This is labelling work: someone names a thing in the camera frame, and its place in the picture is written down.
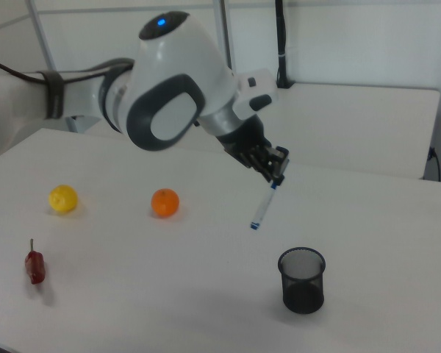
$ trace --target black mesh cup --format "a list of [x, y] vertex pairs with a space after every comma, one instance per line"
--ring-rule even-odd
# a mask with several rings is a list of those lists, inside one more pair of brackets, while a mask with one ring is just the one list
[[323, 304], [325, 259], [310, 248], [287, 250], [278, 261], [282, 276], [282, 301], [297, 314], [310, 314]]

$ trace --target black strap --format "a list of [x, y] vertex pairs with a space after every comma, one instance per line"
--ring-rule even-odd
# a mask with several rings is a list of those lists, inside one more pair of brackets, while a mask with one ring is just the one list
[[47, 117], [58, 119], [64, 113], [64, 79], [57, 71], [38, 71], [47, 83]]

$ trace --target white wall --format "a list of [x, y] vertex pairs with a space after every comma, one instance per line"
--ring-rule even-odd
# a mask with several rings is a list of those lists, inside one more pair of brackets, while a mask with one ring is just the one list
[[35, 0], [57, 70], [88, 68], [115, 57], [135, 58], [139, 32], [156, 15], [184, 10], [217, 43], [212, 0]]
[[[47, 69], [35, 27], [24, 0], [0, 0], [0, 63], [18, 71]], [[30, 124], [13, 139], [17, 144], [40, 128], [66, 130], [65, 121], [42, 121]]]
[[[441, 92], [441, 1], [284, 1], [290, 78], [299, 82], [436, 88]], [[276, 75], [274, 1], [230, 0], [237, 71]], [[441, 101], [433, 145], [441, 160]], [[436, 179], [430, 162], [426, 178]]]

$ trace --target white table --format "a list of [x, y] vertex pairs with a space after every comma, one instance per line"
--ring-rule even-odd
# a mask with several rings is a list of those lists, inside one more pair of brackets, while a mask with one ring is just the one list
[[[0, 344], [35, 352], [441, 352], [441, 183], [291, 164], [268, 186], [224, 154], [40, 130], [0, 156]], [[78, 208], [58, 216], [66, 183]], [[176, 190], [172, 218], [151, 194]], [[47, 277], [24, 272], [30, 238]], [[326, 258], [325, 303], [282, 304], [279, 255]]]
[[[295, 163], [419, 179], [439, 101], [435, 90], [295, 84], [259, 117], [265, 136]], [[125, 138], [106, 121], [87, 134]], [[222, 151], [201, 127], [178, 146]]]

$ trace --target white marker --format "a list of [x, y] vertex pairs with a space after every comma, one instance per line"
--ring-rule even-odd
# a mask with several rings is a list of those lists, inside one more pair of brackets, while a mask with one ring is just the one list
[[263, 201], [261, 204], [259, 204], [257, 213], [255, 213], [255, 216], [253, 218], [253, 221], [250, 223], [250, 228], [257, 230], [259, 228], [259, 225], [262, 223], [263, 218], [265, 217], [266, 210], [268, 209], [268, 206], [271, 203], [271, 199], [273, 198], [274, 191], [276, 190], [276, 183], [273, 182], [271, 184], [270, 190], [265, 195]]

